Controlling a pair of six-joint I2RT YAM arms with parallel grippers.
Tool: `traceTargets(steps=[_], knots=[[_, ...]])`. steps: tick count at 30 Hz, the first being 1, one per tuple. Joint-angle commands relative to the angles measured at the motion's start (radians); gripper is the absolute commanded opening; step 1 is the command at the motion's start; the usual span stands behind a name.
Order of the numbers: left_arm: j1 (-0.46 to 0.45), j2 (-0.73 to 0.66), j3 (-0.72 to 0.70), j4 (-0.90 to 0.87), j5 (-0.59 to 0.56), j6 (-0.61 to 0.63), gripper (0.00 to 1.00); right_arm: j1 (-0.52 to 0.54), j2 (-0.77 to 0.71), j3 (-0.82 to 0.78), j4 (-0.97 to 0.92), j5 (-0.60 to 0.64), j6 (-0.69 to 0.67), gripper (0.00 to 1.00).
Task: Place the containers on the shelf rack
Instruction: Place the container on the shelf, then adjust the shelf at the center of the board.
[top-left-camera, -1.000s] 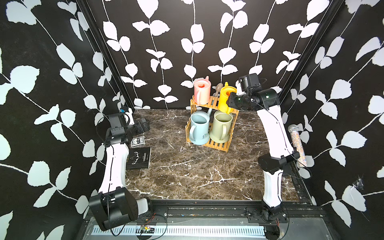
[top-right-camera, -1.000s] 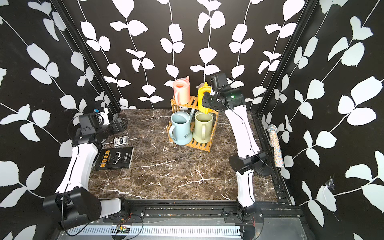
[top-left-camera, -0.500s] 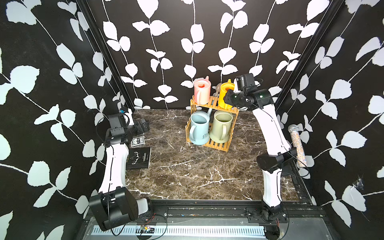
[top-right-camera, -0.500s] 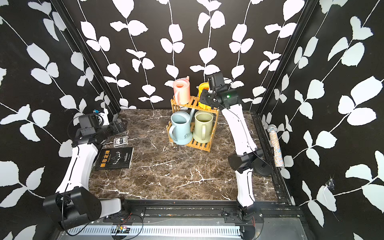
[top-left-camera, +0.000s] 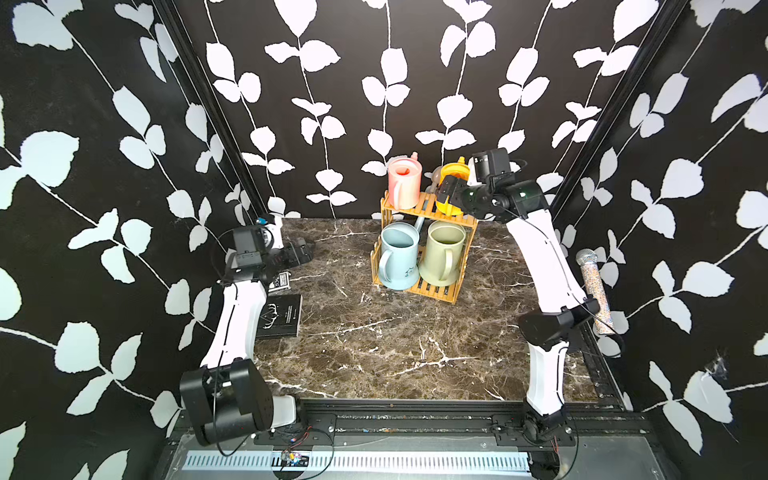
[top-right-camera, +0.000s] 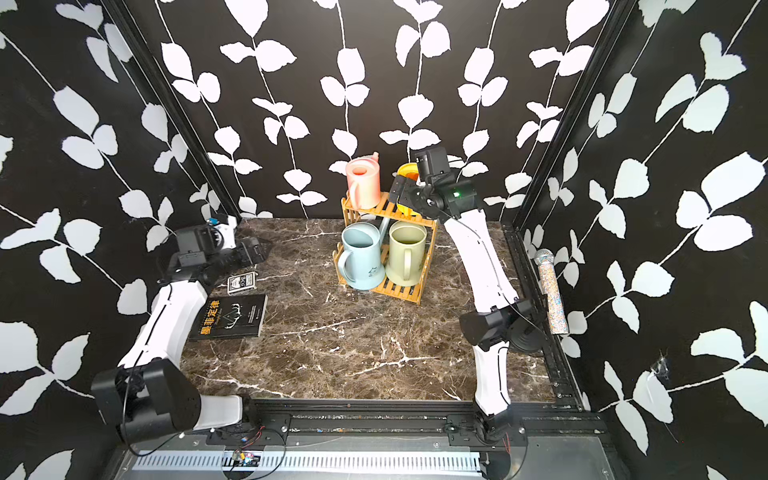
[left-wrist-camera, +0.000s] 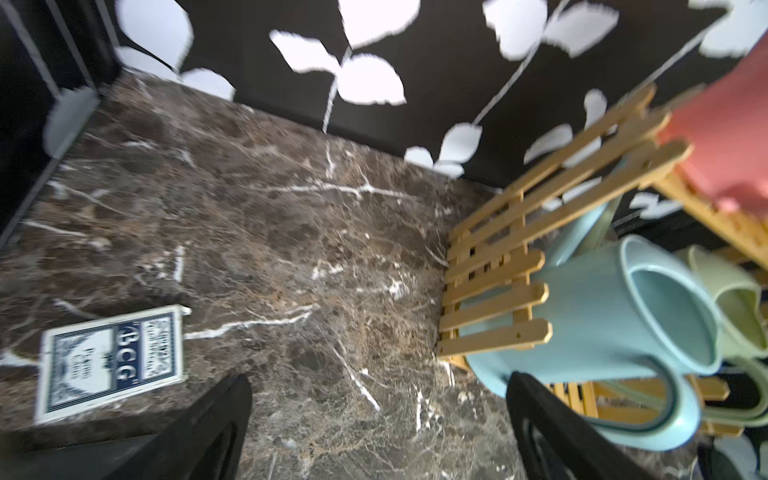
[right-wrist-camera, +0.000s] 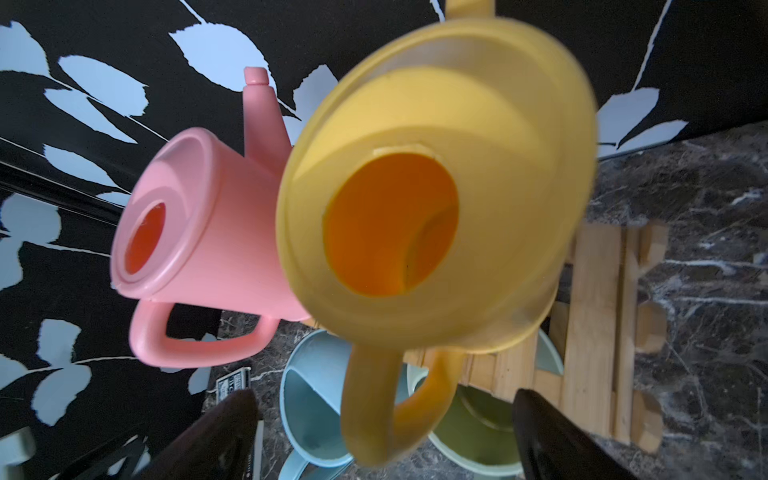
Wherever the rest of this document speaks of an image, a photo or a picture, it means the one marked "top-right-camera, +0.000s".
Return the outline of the pink watering can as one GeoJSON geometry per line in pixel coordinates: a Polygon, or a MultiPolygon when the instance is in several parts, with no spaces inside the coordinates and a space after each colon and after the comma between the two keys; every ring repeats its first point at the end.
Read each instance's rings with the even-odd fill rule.
{"type": "Polygon", "coordinates": [[[355,209],[372,209],[381,200],[379,153],[351,160],[346,166],[348,198],[355,209]]]}

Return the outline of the sage green watering can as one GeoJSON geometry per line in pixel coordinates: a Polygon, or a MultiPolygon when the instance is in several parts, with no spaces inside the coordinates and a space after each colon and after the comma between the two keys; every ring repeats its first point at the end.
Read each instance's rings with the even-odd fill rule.
{"type": "Polygon", "coordinates": [[[423,269],[427,230],[424,226],[397,221],[389,228],[389,251],[386,275],[394,284],[404,287],[419,282],[423,269]]]}

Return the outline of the yellow watering can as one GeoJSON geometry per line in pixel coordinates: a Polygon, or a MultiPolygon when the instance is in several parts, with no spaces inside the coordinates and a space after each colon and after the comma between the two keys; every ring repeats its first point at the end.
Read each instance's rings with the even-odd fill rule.
{"type": "MultiPolygon", "coordinates": [[[[414,180],[415,182],[419,181],[419,171],[418,171],[418,165],[416,163],[407,163],[401,165],[397,170],[397,175],[406,177],[408,179],[414,180]]],[[[416,213],[411,208],[406,207],[405,205],[398,204],[397,210],[406,216],[418,216],[418,213],[416,213]]]]}

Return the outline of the light blue watering can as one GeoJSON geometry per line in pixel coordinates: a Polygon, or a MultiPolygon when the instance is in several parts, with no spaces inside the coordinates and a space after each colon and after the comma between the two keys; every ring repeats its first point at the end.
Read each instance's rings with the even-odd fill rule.
{"type": "Polygon", "coordinates": [[[337,261],[337,267],[352,288],[368,291],[384,280],[386,273],[381,254],[390,221],[390,218],[384,217],[379,227],[370,222],[359,221],[343,230],[343,251],[337,261]]]}

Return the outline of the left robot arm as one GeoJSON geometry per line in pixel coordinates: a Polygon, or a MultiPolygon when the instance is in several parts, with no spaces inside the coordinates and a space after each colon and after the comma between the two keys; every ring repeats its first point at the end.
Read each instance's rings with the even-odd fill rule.
{"type": "Polygon", "coordinates": [[[243,420],[243,397],[203,395],[180,369],[193,323],[217,280],[264,262],[272,249],[269,240],[236,239],[236,228],[230,218],[177,231],[177,250],[148,322],[118,366],[94,377],[101,418],[126,447],[243,420]]]}

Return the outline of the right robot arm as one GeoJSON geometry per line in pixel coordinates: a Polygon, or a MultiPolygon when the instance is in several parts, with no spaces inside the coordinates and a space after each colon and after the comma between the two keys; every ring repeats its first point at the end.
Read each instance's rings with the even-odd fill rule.
{"type": "Polygon", "coordinates": [[[469,179],[449,165],[446,150],[417,150],[417,181],[398,176],[389,198],[422,217],[439,221],[456,246],[468,275],[475,309],[459,317],[476,368],[474,404],[484,440],[519,431],[507,384],[507,354],[534,354],[546,339],[531,320],[535,305],[512,287],[490,237],[486,204],[469,179]]]}

